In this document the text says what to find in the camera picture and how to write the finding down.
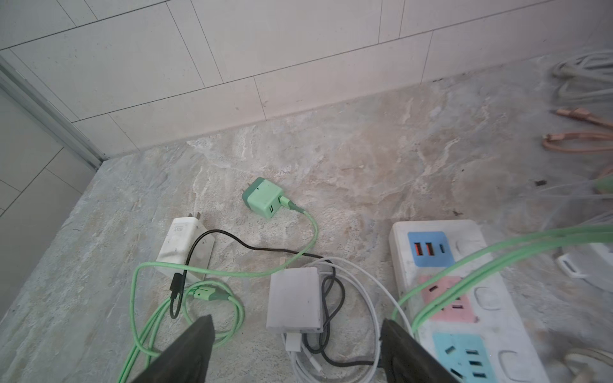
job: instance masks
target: usb port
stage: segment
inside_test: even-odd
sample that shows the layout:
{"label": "usb port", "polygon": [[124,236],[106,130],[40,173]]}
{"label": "usb port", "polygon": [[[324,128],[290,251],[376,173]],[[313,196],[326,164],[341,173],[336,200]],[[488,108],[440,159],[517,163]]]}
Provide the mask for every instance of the usb port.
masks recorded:
{"label": "usb port", "polygon": [[421,243],[415,242],[415,251],[417,251],[418,256],[424,255],[424,251],[421,249]]}

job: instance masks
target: gray stone surface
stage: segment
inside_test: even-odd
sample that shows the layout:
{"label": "gray stone surface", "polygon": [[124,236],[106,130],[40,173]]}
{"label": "gray stone surface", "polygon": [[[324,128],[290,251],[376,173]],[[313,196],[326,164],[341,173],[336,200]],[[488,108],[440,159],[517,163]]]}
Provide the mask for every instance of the gray stone surface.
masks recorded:
{"label": "gray stone surface", "polygon": [[[538,230],[559,200],[535,198],[547,186],[593,178],[611,155],[543,150],[547,132],[598,129],[549,112],[557,81],[546,56],[310,112],[161,146],[103,164],[0,325],[3,382],[110,382],[132,346],[128,321],[132,271],[155,260],[172,219],[201,211],[207,228],[250,244],[299,248],[306,219],[280,211],[266,221],[240,194],[257,176],[279,184],[319,223],[314,252],[347,257],[397,294],[387,236],[402,220],[473,219],[489,243]],[[610,104],[592,109],[611,116]],[[574,202],[555,225],[577,224],[607,206]],[[247,251],[216,237],[210,267],[266,270],[278,254]],[[552,381],[569,381],[560,359],[572,346],[613,351],[611,294],[565,278],[551,254],[504,271],[507,285]],[[265,329],[268,278],[221,278],[245,304],[240,333],[216,349],[207,382],[291,382],[278,336]],[[142,326],[168,294],[169,279],[145,270],[139,279]],[[382,316],[392,311],[373,284]],[[223,302],[191,302],[229,325]],[[348,287],[332,322],[329,354],[371,355],[366,307]],[[162,323],[158,346],[184,329]],[[141,369],[139,362],[135,373]],[[325,366],[330,378],[364,368]],[[376,377],[384,381],[384,375]]]}

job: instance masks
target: white plastic object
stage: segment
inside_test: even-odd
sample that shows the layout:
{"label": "white plastic object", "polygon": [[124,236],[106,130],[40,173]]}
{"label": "white plastic object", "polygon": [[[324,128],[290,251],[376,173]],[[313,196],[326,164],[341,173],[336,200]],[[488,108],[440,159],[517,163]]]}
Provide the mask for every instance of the white plastic object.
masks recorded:
{"label": "white plastic object", "polygon": [[270,276],[266,329],[274,334],[322,332],[316,267],[286,268]]}
{"label": "white plastic object", "polygon": [[[456,262],[486,247],[481,230],[474,221],[396,222],[392,226],[389,242],[400,296],[416,287],[420,276],[433,276],[443,270],[416,267],[408,239],[410,232],[444,232]],[[464,278],[491,260],[491,255],[484,255],[449,275]],[[471,288],[466,298],[477,317],[475,323],[431,318],[419,327],[416,335],[418,342],[438,358],[434,333],[476,335],[483,340],[498,383],[548,383],[547,374],[500,274],[495,273]],[[409,317],[414,317],[423,307],[422,294],[416,294],[403,306]]]}
{"label": "white plastic object", "polygon": [[613,292],[613,245],[587,243],[564,248],[556,262],[570,278],[585,279],[603,290]]}
{"label": "white plastic object", "polygon": [[[195,217],[175,218],[170,225],[164,244],[159,251],[157,262],[184,265],[188,257],[189,249],[196,238],[207,231],[207,228]],[[207,268],[211,259],[215,238],[207,235],[200,240],[194,248],[194,253],[189,260],[189,265],[199,268]],[[183,273],[182,270],[168,267],[156,267],[158,271],[172,278],[175,273]],[[188,271],[186,283],[192,284],[203,280],[204,274]]]}
{"label": "white plastic object", "polygon": [[613,376],[613,354],[598,349],[571,349],[564,364],[573,372],[573,383],[605,383]]}

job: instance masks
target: black cable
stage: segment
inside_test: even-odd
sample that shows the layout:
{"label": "black cable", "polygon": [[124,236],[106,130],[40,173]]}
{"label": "black cable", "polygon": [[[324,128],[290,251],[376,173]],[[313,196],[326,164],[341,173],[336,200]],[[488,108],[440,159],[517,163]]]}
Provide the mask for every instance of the black cable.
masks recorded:
{"label": "black cable", "polygon": [[[213,233],[220,233],[223,235],[227,235],[228,237],[232,238],[233,240],[235,240],[236,242],[240,243],[242,246],[250,249],[250,250],[258,250],[258,251],[273,251],[273,252],[288,252],[290,254],[298,254],[297,251],[294,250],[289,250],[289,249],[280,249],[280,248],[258,248],[255,246],[250,246],[248,244],[246,244],[245,242],[243,242],[239,237],[237,237],[236,235],[226,232],[225,230],[221,230],[221,229],[213,229],[213,230],[208,230],[204,233],[202,233],[198,238],[196,238],[196,240],[194,241],[194,244],[192,245],[191,249],[189,249],[189,253],[188,253],[188,257],[185,260],[185,265],[189,265],[189,260],[191,260],[191,256],[192,253],[194,252],[194,249],[196,248],[196,245],[198,245],[198,242],[200,242],[201,239],[203,239],[205,236],[209,235],[209,234],[213,234]],[[323,256],[319,256],[317,254],[311,254],[309,252],[306,252],[304,254],[302,254],[304,256],[307,257],[311,257],[311,258],[323,258]],[[181,310],[181,303],[183,302],[183,291],[185,290],[185,279],[187,278],[188,275],[188,271],[187,270],[183,270],[183,275],[179,274],[179,273],[175,273],[175,276],[172,280],[172,283],[170,284],[170,290],[172,291],[171,295],[170,295],[170,317],[172,319],[175,319],[178,317],[179,312]],[[341,309],[341,307],[343,307],[343,303],[345,302],[345,287],[343,285],[343,283],[340,281],[340,279],[338,279],[336,277],[337,275],[337,270],[336,268],[332,268],[332,275],[328,275],[326,276],[322,282],[321,282],[321,300],[323,303],[323,308],[324,308],[324,325],[322,326],[324,329],[324,332],[322,332],[319,335],[319,347],[317,349],[313,349],[311,348],[311,346],[308,343],[307,340],[307,334],[303,334],[302,335],[302,341],[305,345],[305,347],[312,353],[312,354],[321,354],[321,356],[331,365],[336,366],[336,367],[352,367],[352,366],[372,366],[373,362],[370,360],[355,360],[352,362],[337,362],[335,360],[330,359],[330,357],[328,357],[328,355],[326,355],[326,353],[324,352],[324,350],[326,349],[328,342],[330,341],[330,321],[332,320],[332,318],[334,318],[339,310]],[[334,283],[337,283],[341,289],[341,301],[339,302],[337,308],[334,309],[334,311],[332,311],[332,314],[329,314],[329,310],[328,310],[328,305],[326,303],[326,296],[328,296],[328,294],[330,293],[330,290],[332,289],[332,286],[334,285]],[[176,296],[179,296],[179,302],[177,304],[177,311],[173,312],[173,305],[174,305],[174,301]],[[381,367],[381,361],[379,361],[379,363],[377,364],[377,367]]]}

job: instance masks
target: green object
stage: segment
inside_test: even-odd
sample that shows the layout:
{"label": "green object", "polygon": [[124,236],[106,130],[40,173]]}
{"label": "green object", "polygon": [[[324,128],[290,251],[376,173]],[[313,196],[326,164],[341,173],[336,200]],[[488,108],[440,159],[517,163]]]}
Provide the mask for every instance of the green object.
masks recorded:
{"label": "green object", "polygon": [[[188,265],[170,264],[167,262],[144,262],[138,265],[136,269],[134,270],[134,274],[132,276],[132,286],[130,288],[130,308],[129,308],[130,310],[129,311],[130,328],[132,331],[132,338],[134,339],[134,347],[132,348],[130,355],[128,355],[128,359],[126,359],[126,363],[123,366],[123,370],[121,372],[118,383],[125,383],[127,381],[128,376],[130,374],[130,370],[132,369],[132,366],[134,365],[134,362],[136,361],[136,358],[140,352],[143,352],[144,354],[147,355],[145,366],[149,365],[151,357],[159,356],[160,353],[154,351],[153,346],[155,342],[155,337],[158,333],[159,324],[161,323],[162,318],[164,317],[164,313],[168,312],[168,307],[170,305],[170,297],[169,297],[162,302],[162,304],[157,308],[157,310],[149,318],[143,330],[140,333],[138,332],[136,328],[134,302],[135,302],[135,295],[136,295],[137,277],[139,274],[139,270],[141,268],[161,266],[161,267],[174,268],[177,270],[187,270],[187,271],[191,271],[195,273],[202,273],[202,274],[207,274],[207,275],[237,276],[241,278],[257,278],[257,277],[269,276],[273,273],[276,273],[279,270],[286,268],[291,263],[293,263],[295,260],[300,258],[302,254],[309,251],[309,249],[311,249],[313,245],[315,244],[315,241],[317,241],[317,237],[319,235],[319,229],[317,227],[317,222],[315,222],[313,217],[311,217],[311,215],[308,212],[306,212],[304,209],[301,209],[301,208],[298,208],[298,209],[302,210],[302,214],[304,214],[311,222],[311,225],[313,226],[313,237],[311,241],[301,251],[298,252],[298,254],[288,259],[284,264],[277,266],[275,268],[272,268],[266,271],[255,272],[255,273],[245,273],[245,272],[236,272],[236,271],[209,270],[206,268],[198,268],[198,267],[193,267],[193,266],[188,266]],[[205,289],[201,290],[200,288],[202,286],[213,286],[214,288],[220,287],[223,291],[229,294],[227,300],[232,302],[235,306],[234,307],[234,312],[235,312],[234,324],[232,325],[232,329],[227,332],[221,332],[221,333],[215,334],[215,338],[219,339],[219,341],[216,342],[213,345],[213,347],[220,347],[226,342],[228,342],[234,336],[236,331],[240,328],[244,320],[245,310],[243,308],[243,305],[241,305],[240,302],[234,297],[230,288],[221,282],[207,280],[207,281],[194,283],[193,285],[185,289],[184,294],[186,296],[190,296],[190,295],[194,296],[195,292],[199,292],[201,294],[201,297],[197,297],[197,298],[201,298],[205,300],[206,298],[208,298],[208,300],[213,300],[213,297],[220,297],[221,295],[215,295],[217,293],[223,294],[221,290],[219,289],[217,289],[216,292],[212,292],[211,290],[205,290]],[[187,322],[189,324],[192,324],[193,321],[188,314],[188,310],[186,307],[186,300],[183,300],[183,307],[182,307],[181,312],[183,313],[183,316],[185,317]],[[149,337],[149,345],[148,347],[145,347],[143,343],[148,337]]]}
{"label": "green object", "polygon": [[[578,245],[581,243],[591,242],[610,242],[612,240],[612,225],[570,227],[565,229],[549,230],[547,232],[538,232],[529,235],[524,235],[522,237],[512,238],[510,240],[500,242],[492,246],[488,246],[487,248],[479,250],[476,253],[462,259],[455,265],[448,267],[434,277],[430,278],[428,281],[410,290],[402,297],[402,299],[398,301],[398,303],[402,304],[406,302],[407,299],[409,299],[413,295],[416,295],[422,289],[438,281],[443,276],[449,274],[456,268],[461,267],[462,265],[465,265],[468,262],[477,259],[478,257],[521,243],[536,241],[532,244],[525,245],[513,252],[510,252],[506,256],[500,257],[485,264],[484,266],[475,270],[466,278],[458,282],[451,289],[445,291],[445,293],[434,299],[428,305],[423,307],[413,319],[412,328],[413,332],[416,333],[419,326],[421,326],[427,319],[436,314],[442,307],[445,307],[446,305],[452,303],[456,298],[458,298],[462,294],[465,294],[473,286],[475,286],[477,283],[481,282],[483,279],[487,278],[491,274],[502,270],[504,267],[511,265],[518,260],[522,260],[527,257],[539,254],[548,249],[554,249],[560,246]],[[396,315],[397,310],[394,310],[394,312],[392,313],[392,318],[395,319]]]}
{"label": "green object", "polygon": [[271,218],[281,208],[283,189],[265,178],[258,177],[243,192],[245,205],[264,218]]}
{"label": "green object", "polygon": [[602,194],[613,194],[613,174],[599,178],[595,183],[596,190]]}

